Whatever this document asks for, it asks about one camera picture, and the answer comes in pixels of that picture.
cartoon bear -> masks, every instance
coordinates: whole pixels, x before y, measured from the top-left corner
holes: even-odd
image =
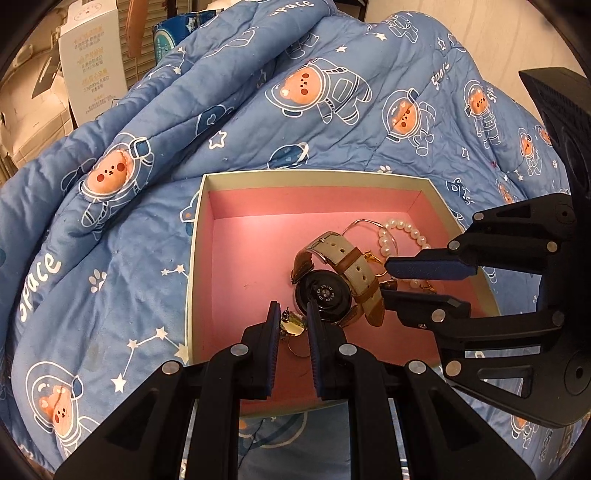
[[[57,363],[34,364],[27,372],[25,387],[35,422],[56,436],[65,458],[98,426],[95,420],[79,414],[82,380]]]
[[[427,102],[417,103],[417,99],[414,88],[391,93],[382,108],[382,121],[388,131],[387,139],[399,143],[407,138],[417,155],[424,157],[434,140],[436,112]]]
[[[486,89],[478,80],[470,80],[466,84],[464,101],[466,115],[474,118],[476,135],[482,138],[485,148],[490,148],[490,145],[499,145],[501,140],[496,126],[496,117],[486,97]]]
[[[550,139],[550,136],[548,135],[548,131],[544,127],[542,127],[541,125],[536,125],[535,130],[538,132],[538,135],[544,141],[544,143],[546,145],[548,145],[549,147],[551,147],[552,140]]]
[[[407,37],[410,43],[416,43],[418,40],[418,29],[411,21],[402,14],[394,14],[384,20],[390,32],[398,38]]]
[[[299,118],[316,107],[325,124],[337,116],[353,126],[359,121],[358,103],[370,102],[372,91],[355,72],[325,59],[314,59],[266,91],[265,96],[290,118]]]
[[[499,183],[497,185],[497,188],[499,190],[499,193],[503,197],[503,200],[505,201],[505,203],[509,204],[509,203],[515,202],[513,196],[509,193],[509,190],[507,190],[507,187],[505,187],[502,183]]]
[[[542,165],[538,149],[535,147],[531,135],[525,128],[519,129],[519,148],[521,150],[521,156],[527,164],[527,174],[530,177],[540,175],[542,173]]]
[[[107,150],[79,184],[79,193],[90,202],[81,223],[92,228],[95,236],[147,185],[154,166],[154,154],[146,137],[121,133],[117,138],[121,140]]]
[[[39,408],[51,420],[56,434],[63,437],[72,428],[72,392],[63,385],[54,385],[48,397],[39,399]]]

quilted blanket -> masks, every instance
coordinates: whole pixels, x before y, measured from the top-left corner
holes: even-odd
[[[568,193],[544,127],[436,20],[243,0],[0,190],[0,417],[26,455],[57,469],[160,364],[188,363],[201,177],[266,168],[426,177],[464,227]],[[539,278],[486,272],[503,314],[535,309]],[[541,476],[576,437],[467,400]],[[343,407],[243,421],[241,478],[349,478],[346,429]]]

wall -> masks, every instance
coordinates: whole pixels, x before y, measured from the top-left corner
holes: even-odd
[[[366,21],[400,10],[437,18],[468,49],[484,79],[539,118],[519,70],[567,67],[583,74],[556,30],[527,0],[369,0]]]

cardboard box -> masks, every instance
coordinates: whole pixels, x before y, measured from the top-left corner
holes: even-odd
[[[61,69],[78,125],[96,119],[127,93],[115,0],[79,0],[61,28]]]
[[[187,291],[192,363],[238,343],[247,326],[265,321],[272,300],[282,310],[297,311],[290,281],[294,258],[326,231],[343,232],[361,218],[379,223],[397,218],[412,222],[433,248],[444,248],[462,233],[431,181],[415,177],[328,170],[216,173],[203,177],[200,192],[195,216],[191,206],[184,215],[195,222]],[[400,256],[419,252],[409,234],[399,230],[394,235]],[[346,237],[361,251],[379,254],[377,227],[361,223]],[[314,266],[330,269],[317,258]],[[471,302],[473,316],[499,315],[482,270],[463,281],[431,283],[440,294]],[[440,363],[433,334],[403,327],[394,312],[386,312],[378,328],[362,317],[345,327],[345,334],[382,361]],[[296,357],[282,341],[271,399],[243,402],[242,415],[277,415],[322,405],[310,358]]]

leather watch strap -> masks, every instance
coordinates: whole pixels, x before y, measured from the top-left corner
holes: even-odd
[[[360,250],[339,233],[323,233],[296,255],[291,272],[292,283],[297,283],[314,268],[312,252],[347,281],[368,323],[381,326],[384,322],[384,299],[379,290],[379,281]]]

